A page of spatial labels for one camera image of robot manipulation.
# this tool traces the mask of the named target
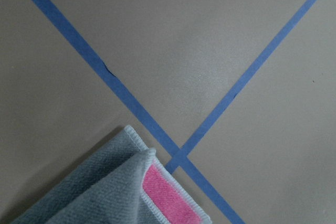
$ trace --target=gray surface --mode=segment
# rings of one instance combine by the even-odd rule
[[[181,146],[305,0],[52,1]],[[335,4],[316,3],[190,155],[246,223],[335,222]],[[169,160],[30,0],[0,9],[0,223],[120,126]]]

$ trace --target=blue tape strip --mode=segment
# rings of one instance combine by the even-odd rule
[[[170,155],[174,155],[179,147],[164,132],[153,117],[137,101],[131,92],[122,82],[112,74],[105,63],[100,59],[96,52],[75,30],[66,17],[57,9],[50,0],[32,0],[37,7],[47,16],[53,25],[69,41],[83,59],[99,75],[99,77],[109,86],[117,97],[127,106],[136,118],[148,129],[148,131],[158,140]]]
[[[225,201],[225,199],[216,191],[216,189],[186,156],[182,157],[180,161],[180,166],[184,169],[184,171],[232,224],[244,224],[239,215],[232,209],[232,207]]]
[[[295,27],[300,19],[306,14],[306,12],[313,6],[316,0],[307,0],[300,9],[292,16],[292,18],[285,24],[280,32],[273,38],[273,40],[267,45],[267,47],[261,52],[258,58],[249,66],[249,68],[243,73],[233,87],[227,92],[219,104],[213,109],[209,116],[203,121],[203,123],[197,128],[192,136],[186,141],[183,147],[176,153],[172,159],[167,163],[166,169],[168,172],[173,173],[179,166],[181,158],[187,156],[192,149],[200,142],[207,131],[214,125],[218,118],[223,114],[226,108],[232,103],[235,97],[241,92],[248,81],[268,59],[268,57],[274,52],[274,50],[280,45],[289,32]]]

